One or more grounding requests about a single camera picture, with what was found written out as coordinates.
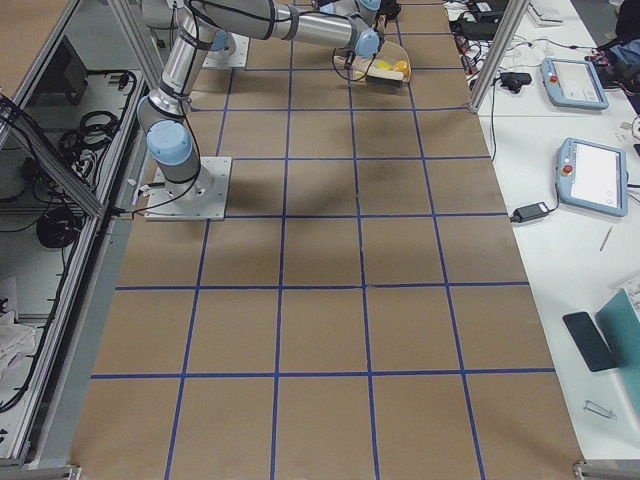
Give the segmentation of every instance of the white table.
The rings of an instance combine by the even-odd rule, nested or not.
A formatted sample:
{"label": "white table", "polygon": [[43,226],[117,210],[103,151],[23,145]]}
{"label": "white table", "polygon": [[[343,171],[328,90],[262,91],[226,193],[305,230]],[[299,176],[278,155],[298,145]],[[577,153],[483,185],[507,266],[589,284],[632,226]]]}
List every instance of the white table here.
{"label": "white table", "polygon": [[[565,45],[594,45],[571,2],[553,4],[564,17],[563,26],[537,27],[526,15],[518,35],[529,41],[546,37]],[[640,158],[633,149],[639,141],[621,128],[636,114],[622,92],[607,92],[610,106],[604,111],[559,108],[549,101],[539,68],[522,67],[538,65],[545,56],[582,59],[588,53],[536,42],[534,48],[508,52],[502,62],[503,68],[528,72],[533,79],[518,95],[496,88],[495,169],[509,212],[539,201],[555,206],[556,155],[568,137],[622,148],[630,183],[640,182]],[[490,91],[479,113],[488,145],[492,95]],[[588,460],[640,459],[639,415],[621,376],[615,369],[590,372],[562,321],[563,315],[577,311],[593,315],[616,285],[640,273],[640,204],[630,200],[629,214],[622,219],[560,205],[542,220],[514,226],[514,232],[583,455]],[[587,400],[612,410],[615,418],[585,411]]]}
{"label": "white table", "polygon": [[[497,117],[495,169],[509,212],[544,201],[554,206],[555,159],[567,137],[624,149],[632,182],[640,182],[633,138],[608,116]],[[490,144],[490,119],[481,118]],[[602,251],[600,248],[613,227]],[[640,458],[640,422],[616,370],[591,373],[567,332],[562,316],[595,313],[612,287],[640,273],[640,205],[630,200],[623,219],[561,205],[550,216],[514,227],[523,262],[547,335],[562,390],[585,458]],[[591,400],[614,411],[607,420],[583,410]]]}

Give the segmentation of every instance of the grid square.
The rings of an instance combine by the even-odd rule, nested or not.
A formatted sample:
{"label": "grid square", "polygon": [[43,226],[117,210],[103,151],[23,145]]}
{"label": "grid square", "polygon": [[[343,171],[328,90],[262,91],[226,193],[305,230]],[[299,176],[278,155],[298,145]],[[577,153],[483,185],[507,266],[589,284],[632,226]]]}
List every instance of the grid square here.
{"label": "grid square", "polygon": [[430,218],[362,220],[367,283],[442,282],[442,267]]}
{"label": "grid square", "polygon": [[287,215],[355,215],[352,160],[289,162]]}
{"label": "grid square", "polygon": [[222,112],[190,112],[188,118],[200,154],[215,156],[222,126]]}
{"label": "grid square", "polygon": [[283,158],[287,119],[287,112],[227,112],[220,154],[241,158]]}
{"label": "grid square", "polygon": [[283,372],[366,371],[362,291],[286,290],[280,349]]}
{"label": "grid square", "polygon": [[411,73],[411,93],[416,108],[426,109],[462,107],[470,95],[457,70],[416,70]]}
{"label": "grid square", "polygon": [[293,68],[331,70],[333,49],[310,43],[293,43]]}
{"label": "grid square", "polygon": [[235,160],[227,215],[282,215],[284,160]]}
{"label": "grid square", "polygon": [[278,292],[200,292],[189,354],[190,372],[273,372]]}
{"label": "grid square", "polygon": [[355,219],[289,219],[286,285],[360,285],[360,245]]}
{"label": "grid square", "polygon": [[431,213],[420,160],[359,160],[358,184],[362,214]]}
{"label": "grid square", "polygon": [[283,42],[279,38],[270,38],[260,42],[251,42],[247,69],[283,69],[289,70],[291,65],[291,42]]}
{"label": "grid square", "polygon": [[196,110],[224,108],[230,81],[231,70],[200,70],[189,94],[191,107]]}
{"label": "grid square", "polygon": [[187,380],[171,478],[269,478],[272,411],[272,379]]}
{"label": "grid square", "polygon": [[444,288],[367,288],[375,371],[458,370]]}
{"label": "grid square", "polygon": [[452,295],[467,368],[553,367],[529,287],[459,287]]}
{"label": "grid square", "polygon": [[94,480],[163,478],[179,385],[177,379],[93,380],[70,463]]}
{"label": "grid square", "polygon": [[396,22],[402,33],[451,32],[449,18],[442,5],[402,5],[402,13]]}
{"label": "grid square", "polygon": [[438,213],[506,213],[491,160],[432,161],[427,170]]}
{"label": "grid square", "polygon": [[412,68],[452,68],[462,75],[460,54],[451,35],[405,35],[402,45]]}
{"label": "grid square", "polygon": [[203,285],[277,285],[282,221],[228,218],[211,225]]}
{"label": "grid square", "polygon": [[204,222],[133,221],[118,285],[195,285]]}
{"label": "grid square", "polygon": [[420,156],[412,112],[357,111],[354,121],[359,158]]}
{"label": "grid square", "polygon": [[349,85],[335,72],[294,71],[291,92],[295,109],[349,108]]}
{"label": "grid square", "polygon": [[525,282],[527,275],[509,219],[438,219],[450,282]]}
{"label": "grid square", "polygon": [[400,88],[375,83],[352,83],[353,108],[375,110],[408,110],[412,107],[411,95],[406,86]]}
{"label": "grid square", "polygon": [[459,375],[376,377],[374,391],[382,478],[480,478]]}
{"label": "grid square", "polygon": [[293,158],[353,157],[349,112],[291,112],[289,137]]}
{"label": "grid square", "polygon": [[555,374],[472,375],[468,382],[487,478],[572,478],[582,456]]}
{"label": "grid square", "polygon": [[466,110],[418,112],[427,157],[489,156],[480,121]]}
{"label": "grid square", "polygon": [[254,110],[289,107],[289,72],[234,70],[229,108]]}
{"label": "grid square", "polygon": [[153,291],[115,292],[94,372],[182,372],[193,295],[191,291],[165,291],[161,296]]}
{"label": "grid square", "polygon": [[372,479],[366,378],[283,378],[276,478]]}

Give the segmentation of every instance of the smartphone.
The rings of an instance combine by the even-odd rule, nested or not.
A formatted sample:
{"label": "smartphone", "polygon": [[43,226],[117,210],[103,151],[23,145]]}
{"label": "smartphone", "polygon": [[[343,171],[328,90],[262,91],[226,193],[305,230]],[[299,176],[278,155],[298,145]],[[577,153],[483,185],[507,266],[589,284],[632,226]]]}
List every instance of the smartphone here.
{"label": "smartphone", "polygon": [[562,317],[582,358],[592,372],[616,367],[609,347],[587,312],[570,313]]}

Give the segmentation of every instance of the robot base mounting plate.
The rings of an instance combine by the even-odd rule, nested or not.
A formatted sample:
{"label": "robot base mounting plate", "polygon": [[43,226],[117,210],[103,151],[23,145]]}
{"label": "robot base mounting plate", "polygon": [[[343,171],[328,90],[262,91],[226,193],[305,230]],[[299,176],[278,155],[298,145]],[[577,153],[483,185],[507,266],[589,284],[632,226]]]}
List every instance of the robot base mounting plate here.
{"label": "robot base mounting plate", "polygon": [[[161,207],[155,207],[145,212],[147,220],[152,221],[185,221],[185,220],[224,220],[227,208],[227,195],[229,193],[229,178],[231,177],[231,157],[202,157],[202,167],[206,168],[213,176],[213,188],[205,198],[197,203],[171,202]],[[164,175],[158,168],[154,182],[164,182]],[[168,202],[171,197],[164,188],[151,190],[149,205],[158,205]]]}
{"label": "robot base mounting plate", "polygon": [[203,70],[217,70],[224,68],[244,68],[249,58],[249,38],[231,33],[236,42],[236,51],[228,57],[216,57],[214,55],[205,58],[202,64]]}

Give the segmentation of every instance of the tablet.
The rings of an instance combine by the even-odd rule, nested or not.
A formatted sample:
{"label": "tablet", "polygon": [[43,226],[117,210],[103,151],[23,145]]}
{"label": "tablet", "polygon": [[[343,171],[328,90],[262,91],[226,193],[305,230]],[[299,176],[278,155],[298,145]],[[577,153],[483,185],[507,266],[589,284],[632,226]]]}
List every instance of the tablet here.
{"label": "tablet", "polygon": [[624,151],[566,139],[558,155],[556,189],[563,203],[624,217],[628,211]]}
{"label": "tablet", "polygon": [[559,107],[604,110],[609,106],[591,62],[545,58],[540,66],[551,103]]}

